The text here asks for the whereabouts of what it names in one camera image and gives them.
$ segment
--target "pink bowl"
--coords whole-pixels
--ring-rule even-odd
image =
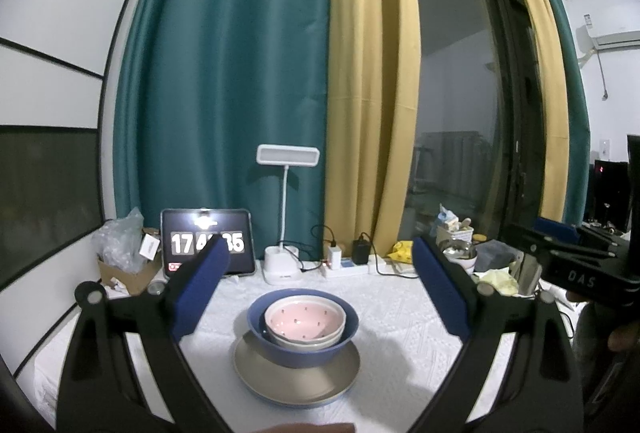
[[[270,333],[291,343],[312,345],[339,337],[346,315],[340,305],[320,296],[279,299],[264,313]]]

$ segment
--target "white lamp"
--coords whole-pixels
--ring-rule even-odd
[[[318,165],[320,151],[318,148],[304,146],[281,146],[277,144],[260,144],[255,154],[255,161],[266,166],[283,166],[282,206],[280,208],[280,241],[264,250],[264,280],[270,285],[286,285],[300,279],[302,272],[298,265],[300,252],[297,247],[284,247],[284,227],[287,214],[287,175],[290,166],[312,168]]]

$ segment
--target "air conditioner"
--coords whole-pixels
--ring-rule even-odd
[[[611,5],[585,14],[584,23],[596,50],[640,46],[638,3]]]

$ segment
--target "digital clock display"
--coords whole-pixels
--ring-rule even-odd
[[[204,249],[205,244],[213,233],[190,233],[189,231],[174,231],[171,233],[171,253],[174,256],[193,256]],[[241,231],[222,233],[226,239],[231,254],[244,253],[244,236]]]
[[[195,258],[213,235],[226,240],[227,274],[255,271],[251,215],[245,209],[165,209],[160,216],[164,273],[170,276]]]

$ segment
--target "hand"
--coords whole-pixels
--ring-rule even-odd
[[[353,424],[282,424],[256,433],[355,433]]]
[[[569,291],[566,293],[566,298],[573,303],[587,301],[586,298]],[[633,321],[616,328],[610,333],[609,339],[607,339],[607,346],[612,352],[625,352],[635,348],[638,345],[638,341],[640,341],[640,321]]]

